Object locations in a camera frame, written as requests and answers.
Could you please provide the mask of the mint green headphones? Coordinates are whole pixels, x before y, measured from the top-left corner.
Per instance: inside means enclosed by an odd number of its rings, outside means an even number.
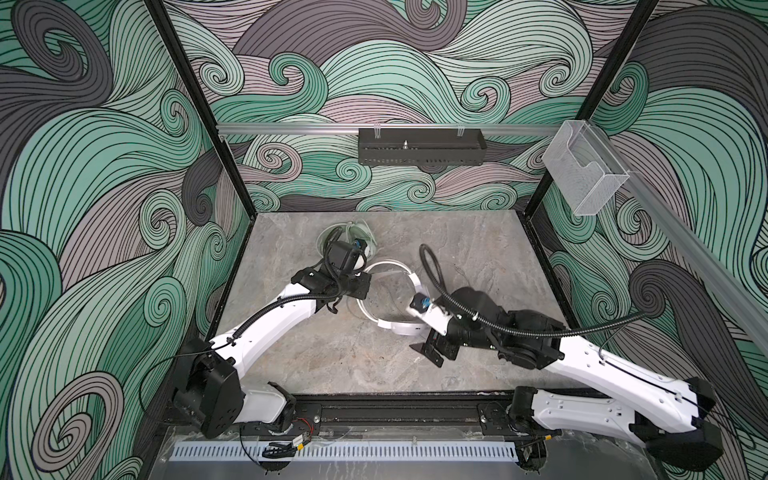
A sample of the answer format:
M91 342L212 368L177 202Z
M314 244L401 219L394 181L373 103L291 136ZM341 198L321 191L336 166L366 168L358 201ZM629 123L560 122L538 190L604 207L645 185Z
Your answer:
M363 241L365 243L365 255L368 258L372 258L376 255L378 250L378 243L375 239L372 229L364 220L338 222L325 228L320 233L316 241L316 248L320 255L323 255L331 234L337 229L339 229L341 232L339 236L341 241L345 241L347 243L354 243L356 240Z

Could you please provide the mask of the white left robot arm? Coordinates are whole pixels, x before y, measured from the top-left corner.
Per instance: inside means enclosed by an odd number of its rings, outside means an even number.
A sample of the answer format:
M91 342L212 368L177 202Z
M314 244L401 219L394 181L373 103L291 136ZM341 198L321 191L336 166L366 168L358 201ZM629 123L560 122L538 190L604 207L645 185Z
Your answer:
M255 362L300 322L341 299L365 299L371 275L364 271L370 243L327 240L318 265L290 279L279 295L238 326L209 341L186 343L172 369L172 404L204 437L235 424L262 424L283 432L295 415L293 395L274 382L247 390L241 380Z

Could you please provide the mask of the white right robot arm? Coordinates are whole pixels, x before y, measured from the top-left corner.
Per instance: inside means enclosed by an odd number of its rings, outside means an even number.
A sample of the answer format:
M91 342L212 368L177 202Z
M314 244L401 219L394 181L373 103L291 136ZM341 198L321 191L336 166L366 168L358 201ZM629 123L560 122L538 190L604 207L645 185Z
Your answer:
M714 391L698 377L678 380L653 372L547 315L506 310L470 287L436 299L417 293L407 311L429 326L427 340L414 348L436 366L455 359L462 347L493 350L514 366L591 388L588 395L516 388L506 417L517 434L540 439L573 430L612 437L694 472L724 453L721 429L707 419L716 404Z

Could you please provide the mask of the white headphones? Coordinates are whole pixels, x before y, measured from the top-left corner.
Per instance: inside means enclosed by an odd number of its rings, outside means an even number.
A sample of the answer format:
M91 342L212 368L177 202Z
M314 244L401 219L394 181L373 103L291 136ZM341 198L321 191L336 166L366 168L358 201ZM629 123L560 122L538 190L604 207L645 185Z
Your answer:
M367 300L356 300L359 313L381 329L404 337L421 337L427 325L407 312L413 296L430 292L415 269L394 259L374 261L365 270L371 275Z

